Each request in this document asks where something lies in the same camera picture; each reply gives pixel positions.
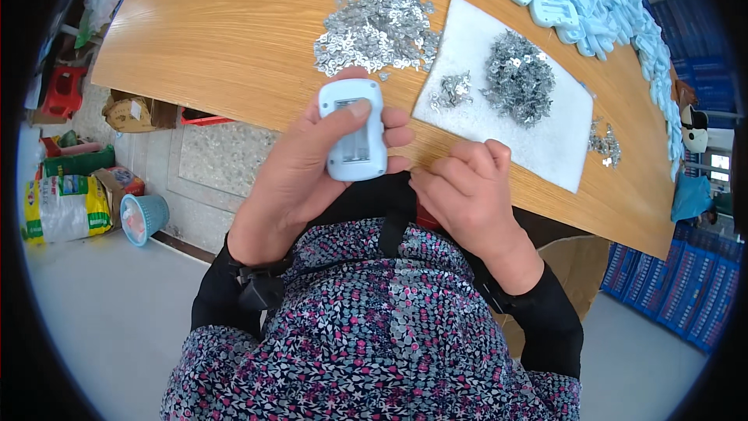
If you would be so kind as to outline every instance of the hand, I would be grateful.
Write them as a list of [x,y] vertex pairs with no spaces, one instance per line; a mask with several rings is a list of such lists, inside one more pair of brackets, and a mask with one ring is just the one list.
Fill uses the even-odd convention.
[[504,292],[522,295],[544,264],[512,214],[511,150],[496,140],[461,142],[434,161],[431,173],[411,170],[421,205],[463,248],[480,257]]
[[[330,81],[367,78],[361,67],[349,67]],[[294,121],[276,142],[259,170],[249,197],[239,207],[228,236],[231,256],[245,265],[275,262],[286,255],[307,223],[318,217],[350,186],[333,180],[325,171],[332,146],[343,136],[357,131],[367,121],[371,107],[362,100],[319,117],[317,95],[304,114]],[[385,145],[404,146],[415,138],[407,112],[385,107]],[[410,166],[403,156],[390,156],[387,173],[399,173]]]

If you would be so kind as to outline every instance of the wooden table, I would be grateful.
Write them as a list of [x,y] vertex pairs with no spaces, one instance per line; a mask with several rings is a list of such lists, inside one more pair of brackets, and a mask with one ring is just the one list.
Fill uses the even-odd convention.
[[[432,0],[432,28],[450,0]],[[595,116],[616,131],[616,170],[591,153],[572,194],[512,166],[514,205],[664,258],[673,183],[665,121],[649,99],[631,46],[606,62],[582,57],[556,33],[536,26],[510,0],[467,0],[535,42],[597,94]],[[312,43],[324,33],[334,0],[125,0],[112,22],[92,81],[282,131],[325,81],[313,67]],[[412,110],[426,74],[392,70],[385,102]],[[447,153],[457,136],[414,120],[416,142],[392,150],[418,164]]]

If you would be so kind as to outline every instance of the red plastic stool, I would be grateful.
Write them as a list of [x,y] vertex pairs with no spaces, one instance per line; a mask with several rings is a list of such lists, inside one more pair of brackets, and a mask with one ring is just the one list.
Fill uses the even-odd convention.
[[72,119],[72,114],[83,104],[81,84],[86,73],[88,67],[55,67],[40,109],[42,114]]

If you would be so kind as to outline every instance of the window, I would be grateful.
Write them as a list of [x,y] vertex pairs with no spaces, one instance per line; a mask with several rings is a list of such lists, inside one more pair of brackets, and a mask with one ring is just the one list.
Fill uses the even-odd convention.
[[[711,165],[714,167],[719,167],[724,170],[730,169],[730,156],[722,156],[720,154],[712,154],[711,155]],[[716,179],[719,181],[729,182],[730,181],[730,174],[725,173],[717,173],[716,171],[711,171],[709,173],[709,177],[712,179]]]

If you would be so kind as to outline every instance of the black sleeve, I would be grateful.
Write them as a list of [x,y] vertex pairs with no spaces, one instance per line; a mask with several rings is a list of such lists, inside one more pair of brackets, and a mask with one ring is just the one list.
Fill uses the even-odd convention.
[[235,267],[229,264],[229,252],[224,247],[203,276],[198,295],[192,302],[192,328],[205,325],[223,325],[250,333],[258,341],[259,311],[239,309],[238,297],[242,288],[235,280]]
[[509,314],[524,331],[522,366],[579,379],[582,323],[548,264],[538,284],[512,301]]

